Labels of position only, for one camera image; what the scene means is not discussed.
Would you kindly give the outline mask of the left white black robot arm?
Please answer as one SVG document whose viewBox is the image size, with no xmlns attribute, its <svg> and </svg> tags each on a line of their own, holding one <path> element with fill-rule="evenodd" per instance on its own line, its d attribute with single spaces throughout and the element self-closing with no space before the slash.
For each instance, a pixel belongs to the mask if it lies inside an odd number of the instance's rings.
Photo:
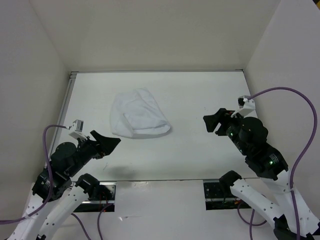
<svg viewBox="0 0 320 240">
<path fill-rule="evenodd" d="M 50 156 L 50 162 L 37 177 L 23 216 L 1 220 L 1 225 L 16 224 L 11 240 L 50 240 L 61 224 L 84 201 L 112 199 L 113 193 L 98 179 L 84 173 L 74 177 L 90 160 L 110 155 L 120 138 L 105 137 L 91 131 L 93 139 L 76 134 L 77 144 L 63 142 Z"/>
</svg>

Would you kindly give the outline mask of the white skirt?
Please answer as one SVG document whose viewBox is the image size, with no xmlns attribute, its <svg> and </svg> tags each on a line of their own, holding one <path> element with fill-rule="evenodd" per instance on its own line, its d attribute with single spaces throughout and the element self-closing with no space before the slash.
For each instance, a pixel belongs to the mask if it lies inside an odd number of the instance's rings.
<svg viewBox="0 0 320 240">
<path fill-rule="evenodd" d="M 158 138 L 172 128 L 146 88 L 118 93 L 110 109 L 109 122 L 112 134 L 129 139 Z"/>
</svg>

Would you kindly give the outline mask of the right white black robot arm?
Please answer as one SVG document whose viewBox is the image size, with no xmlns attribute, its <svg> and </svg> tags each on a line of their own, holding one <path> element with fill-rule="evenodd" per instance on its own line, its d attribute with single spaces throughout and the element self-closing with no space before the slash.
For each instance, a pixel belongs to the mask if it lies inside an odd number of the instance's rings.
<svg viewBox="0 0 320 240">
<path fill-rule="evenodd" d="M 248 204 L 267 221 L 278 240 L 312 240 L 320 232 L 320 219 L 291 186 L 291 170 L 282 154 L 267 142 L 269 132 L 263 123 L 225 108 L 203 120 L 207 132 L 232 141 L 260 181 L 252 185 L 230 170 L 219 179 L 220 193 Z"/>
</svg>

